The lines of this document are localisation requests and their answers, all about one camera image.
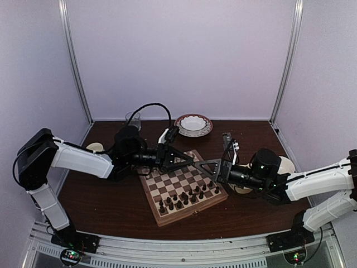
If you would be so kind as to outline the tall dark chess piece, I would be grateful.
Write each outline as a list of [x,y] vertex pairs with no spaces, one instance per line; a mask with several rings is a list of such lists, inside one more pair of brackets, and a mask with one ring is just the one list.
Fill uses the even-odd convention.
[[184,196],[184,205],[188,205],[188,199],[189,197],[187,195]]

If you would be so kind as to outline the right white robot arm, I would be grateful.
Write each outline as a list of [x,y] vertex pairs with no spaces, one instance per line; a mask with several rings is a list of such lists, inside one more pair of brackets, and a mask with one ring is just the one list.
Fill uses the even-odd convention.
[[290,204],[327,192],[335,195],[296,215],[295,226],[286,234],[290,246],[298,246],[327,222],[356,209],[356,150],[339,162],[304,173],[279,174],[282,159],[269,149],[258,150],[248,166],[224,158],[197,161],[194,166],[212,181],[257,190],[273,204]]

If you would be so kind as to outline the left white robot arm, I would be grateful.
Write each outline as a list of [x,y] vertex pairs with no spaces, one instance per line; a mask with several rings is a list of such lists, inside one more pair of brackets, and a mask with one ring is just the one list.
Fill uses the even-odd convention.
[[171,172],[194,163],[192,157],[170,145],[178,128],[171,127],[151,149],[135,126],[125,126],[114,136],[114,145],[106,151],[93,151],[55,137],[51,130],[38,131],[18,152],[13,173],[40,211],[59,231],[58,238],[68,248],[80,243],[80,235],[71,229],[70,218],[49,186],[50,168],[63,168],[118,181],[131,173],[131,168],[156,168]]

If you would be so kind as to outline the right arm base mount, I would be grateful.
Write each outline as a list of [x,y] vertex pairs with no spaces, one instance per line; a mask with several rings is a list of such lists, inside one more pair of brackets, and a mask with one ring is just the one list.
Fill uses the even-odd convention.
[[270,252],[289,250],[295,247],[302,247],[307,243],[315,241],[313,232],[303,227],[303,214],[297,214],[293,219],[292,227],[289,231],[270,234],[267,236],[267,243]]

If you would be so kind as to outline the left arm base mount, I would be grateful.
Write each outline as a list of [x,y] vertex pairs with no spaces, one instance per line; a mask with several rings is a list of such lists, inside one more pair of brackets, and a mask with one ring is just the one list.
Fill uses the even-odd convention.
[[97,252],[100,241],[99,236],[78,232],[72,223],[61,230],[57,230],[54,227],[52,230],[54,234],[52,235],[51,243],[53,244],[80,252]]

